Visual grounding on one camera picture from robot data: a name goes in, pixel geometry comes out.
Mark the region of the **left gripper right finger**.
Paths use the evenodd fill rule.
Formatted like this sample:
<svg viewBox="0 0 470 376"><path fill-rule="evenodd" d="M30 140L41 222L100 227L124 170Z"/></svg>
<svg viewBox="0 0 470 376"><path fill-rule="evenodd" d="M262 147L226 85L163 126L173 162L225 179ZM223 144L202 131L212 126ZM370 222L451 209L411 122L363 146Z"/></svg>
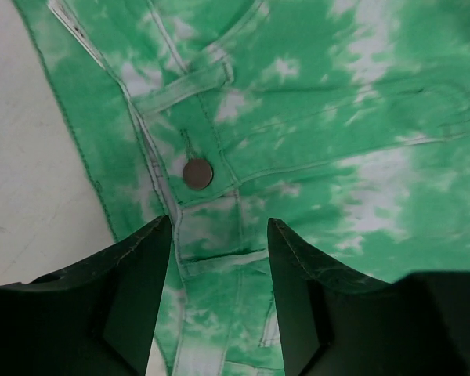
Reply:
<svg viewBox="0 0 470 376"><path fill-rule="evenodd" d="M470 272L369 277L267 226L288 375L470 375Z"/></svg>

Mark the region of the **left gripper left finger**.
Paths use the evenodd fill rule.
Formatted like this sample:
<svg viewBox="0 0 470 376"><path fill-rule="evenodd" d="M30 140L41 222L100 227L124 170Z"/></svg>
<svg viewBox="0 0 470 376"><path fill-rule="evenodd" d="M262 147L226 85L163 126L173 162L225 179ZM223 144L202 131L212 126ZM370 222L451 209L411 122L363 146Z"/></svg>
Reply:
<svg viewBox="0 0 470 376"><path fill-rule="evenodd" d="M28 284L0 286L0 375L143 375L165 283L166 216Z"/></svg>

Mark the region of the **green tie-dye trousers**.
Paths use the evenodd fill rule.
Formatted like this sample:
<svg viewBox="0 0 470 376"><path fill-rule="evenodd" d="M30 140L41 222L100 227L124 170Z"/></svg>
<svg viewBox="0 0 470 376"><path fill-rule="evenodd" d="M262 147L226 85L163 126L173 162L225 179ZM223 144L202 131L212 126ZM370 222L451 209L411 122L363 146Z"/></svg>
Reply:
<svg viewBox="0 0 470 376"><path fill-rule="evenodd" d="M172 220L167 374L283 374L270 218L387 282L470 270L470 1L16 7L113 235Z"/></svg>

